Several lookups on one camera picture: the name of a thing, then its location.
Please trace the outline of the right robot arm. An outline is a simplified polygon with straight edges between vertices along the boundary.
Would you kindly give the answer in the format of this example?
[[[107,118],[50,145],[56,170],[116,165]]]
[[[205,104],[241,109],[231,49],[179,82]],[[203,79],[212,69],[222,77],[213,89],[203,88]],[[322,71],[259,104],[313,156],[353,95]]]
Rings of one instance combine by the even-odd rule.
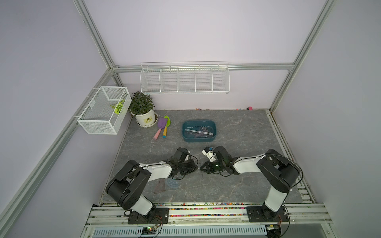
[[[206,147],[202,154],[207,157],[207,161],[200,170],[207,174],[227,172],[230,176],[262,173],[271,187],[261,212],[271,217],[278,214],[298,176],[302,173],[297,164],[274,149],[269,149],[257,156],[234,158],[225,147],[218,146],[216,148]]]

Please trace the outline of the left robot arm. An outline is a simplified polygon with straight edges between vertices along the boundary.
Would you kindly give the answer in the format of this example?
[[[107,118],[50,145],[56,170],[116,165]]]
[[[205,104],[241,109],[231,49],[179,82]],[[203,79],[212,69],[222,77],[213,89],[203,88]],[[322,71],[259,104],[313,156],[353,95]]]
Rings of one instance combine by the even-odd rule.
[[[178,148],[170,159],[152,164],[128,161],[106,186],[106,193],[117,205],[142,216],[151,216],[156,206],[144,195],[146,185],[154,180],[182,180],[198,169],[198,158],[189,150]]]

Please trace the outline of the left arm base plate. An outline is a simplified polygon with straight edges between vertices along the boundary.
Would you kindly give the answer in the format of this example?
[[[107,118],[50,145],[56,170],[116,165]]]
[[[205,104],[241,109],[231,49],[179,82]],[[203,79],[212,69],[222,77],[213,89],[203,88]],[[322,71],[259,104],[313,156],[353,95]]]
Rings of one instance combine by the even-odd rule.
[[[136,211],[131,211],[128,215],[129,225],[143,224],[167,224],[169,219],[168,208],[153,208],[147,215],[141,215]]]

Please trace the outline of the clear straight ruler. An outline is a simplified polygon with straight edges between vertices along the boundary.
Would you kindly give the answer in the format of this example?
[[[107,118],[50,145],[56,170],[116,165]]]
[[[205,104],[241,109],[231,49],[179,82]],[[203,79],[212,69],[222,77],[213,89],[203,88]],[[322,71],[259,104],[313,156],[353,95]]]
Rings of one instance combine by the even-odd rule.
[[[207,136],[214,136],[214,133],[211,131],[208,131],[206,128],[197,128],[197,129],[191,129],[191,128],[185,128],[185,131],[195,133],[195,134],[203,134]]]

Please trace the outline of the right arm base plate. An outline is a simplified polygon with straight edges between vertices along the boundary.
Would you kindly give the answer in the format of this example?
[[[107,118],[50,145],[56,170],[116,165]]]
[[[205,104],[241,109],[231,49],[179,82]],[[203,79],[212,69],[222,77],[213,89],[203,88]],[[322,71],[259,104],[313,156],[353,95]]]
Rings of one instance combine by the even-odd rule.
[[[249,206],[247,215],[251,223],[281,223],[289,222],[289,216],[284,206],[281,206],[277,212],[273,212],[262,206]]]

